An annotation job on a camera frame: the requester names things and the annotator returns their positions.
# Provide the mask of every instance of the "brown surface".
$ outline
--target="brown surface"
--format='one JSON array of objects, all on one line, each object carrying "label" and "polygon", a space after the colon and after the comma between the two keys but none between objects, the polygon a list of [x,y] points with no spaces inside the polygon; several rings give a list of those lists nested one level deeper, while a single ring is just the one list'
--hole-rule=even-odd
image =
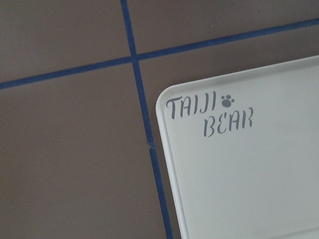
[{"label": "brown surface", "polygon": [[129,0],[138,53],[319,17],[317,0]]},{"label": "brown surface", "polygon": [[130,54],[120,1],[0,1],[0,82]]},{"label": "brown surface", "polygon": [[165,238],[134,89],[124,65],[0,91],[0,238]]},{"label": "brown surface", "polygon": [[172,228],[178,238],[155,104],[167,87],[217,75],[319,55],[319,26],[302,28],[140,62]]}]

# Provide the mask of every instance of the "brown floor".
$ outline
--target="brown floor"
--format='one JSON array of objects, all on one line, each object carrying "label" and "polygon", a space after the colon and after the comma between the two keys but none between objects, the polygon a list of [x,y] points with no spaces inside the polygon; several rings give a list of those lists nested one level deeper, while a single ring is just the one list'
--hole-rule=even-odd
[{"label": "brown floor", "polygon": [[[137,54],[319,17],[317,0],[129,0],[128,6]],[[5,0],[0,30],[0,238],[171,238],[126,58],[121,2]],[[159,94],[178,83],[319,55],[318,43],[314,25],[139,61],[175,239],[155,114]],[[128,61],[5,86],[118,58]]]}]

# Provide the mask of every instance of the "blue line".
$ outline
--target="blue line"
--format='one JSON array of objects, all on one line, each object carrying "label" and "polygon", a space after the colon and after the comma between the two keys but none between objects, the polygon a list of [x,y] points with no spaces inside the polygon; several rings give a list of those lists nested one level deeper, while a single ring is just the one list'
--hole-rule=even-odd
[{"label": "blue line", "polygon": [[141,105],[141,110],[142,110],[146,138],[147,138],[148,144],[151,146],[150,156],[151,156],[153,172],[154,172],[154,176],[155,176],[156,188],[157,188],[158,195],[159,195],[160,209],[161,209],[161,213],[163,216],[163,222],[164,222],[164,226],[165,226],[165,230],[166,230],[166,238],[172,239],[173,235],[172,235],[172,230],[171,230],[171,225],[170,225],[170,220],[169,220],[169,215],[168,215],[168,209],[167,209],[167,204],[166,204],[166,199],[165,199],[165,192],[164,192],[164,187],[163,187],[163,183],[161,180],[160,167],[159,167],[159,162],[158,162],[155,144],[154,144],[154,140],[153,140],[150,115],[149,115],[149,110],[148,110],[148,106],[147,106],[147,102],[146,102],[140,65],[139,65],[139,61],[137,58],[137,54],[136,54],[136,47],[135,47],[133,29],[132,29],[131,18],[130,18],[127,0],[121,0],[121,6],[122,6],[125,29],[126,29],[126,34],[127,34],[130,53],[131,53],[131,60],[132,60],[132,65],[133,65],[133,70],[134,70],[136,86],[137,86],[138,95],[139,95],[139,99],[140,99],[140,105]]},{"label": "blue line", "polygon": [[138,60],[146,60],[146,59],[150,59],[150,58],[176,54],[176,53],[194,50],[194,49],[198,49],[198,48],[215,46],[215,45],[224,44],[224,43],[228,43],[228,42],[239,41],[239,40],[244,40],[244,39],[253,38],[253,37],[257,37],[257,36],[264,36],[264,35],[268,35],[268,34],[294,30],[294,29],[298,29],[298,28],[302,28],[302,27],[314,26],[314,25],[318,25],[318,24],[319,24],[319,18],[307,20],[307,21],[300,21],[300,22],[295,22],[295,23],[283,25],[283,26],[275,26],[275,27],[270,27],[270,28],[266,28],[266,29],[261,29],[261,30],[256,30],[256,31],[250,31],[250,32],[220,37],[220,38],[216,38],[216,39],[212,39],[212,40],[191,43],[191,44],[187,44],[187,45],[183,45],[183,46],[171,47],[171,48],[162,49],[162,50],[158,50],[158,51],[143,53],[143,54],[138,55]]},{"label": "blue line", "polygon": [[0,90],[10,88],[10,87],[30,84],[30,83],[34,83],[34,82],[49,80],[49,79],[53,79],[53,78],[58,78],[58,77],[62,77],[62,76],[68,76],[68,75],[83,73],[83,72],[87,72],[87,71],[93,71],[93,70],[97,70],[97,69],[101,69],[101,68],[117,66],[117,65],[121,65],[121,64],[125,64],[125,63],[130,63],[130,62],[131,62],[130,57],[123,57],[123,58],[119,58],[119,59],[103,61],[103,62],[94,63],[94,64],[90,64],[90,65],[79,66],[79,67],[70,68],[70,69],[66,69],[66,70],[46,73],[46,74],[42,74],[42,75],[26,77],[26,78],[22,78],[22,79],[18,79],[18,80],[0,83]]}]

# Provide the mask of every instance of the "gray paw print logo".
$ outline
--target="gray paw print logo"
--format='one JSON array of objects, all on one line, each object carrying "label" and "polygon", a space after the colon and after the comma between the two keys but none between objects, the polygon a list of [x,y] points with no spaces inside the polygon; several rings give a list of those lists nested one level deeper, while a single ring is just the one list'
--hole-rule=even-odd
[{"label": "gray paw print logo", "polygon": [[231,107],[231,103],[235,102],[234,99],[231,98],[230,95],[226,95],[226,98],[224,96],[221,97],[222,98],[222,102],[221,104],[224,106],[224,107]]}]

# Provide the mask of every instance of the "tray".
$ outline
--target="tray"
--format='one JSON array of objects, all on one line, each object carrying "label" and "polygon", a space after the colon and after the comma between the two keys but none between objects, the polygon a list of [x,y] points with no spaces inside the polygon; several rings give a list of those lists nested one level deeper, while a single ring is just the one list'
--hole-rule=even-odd
[{"label": "tray", "polygon": [[319,238],[319,56],[171,86],[156,112],[183,239]]}]

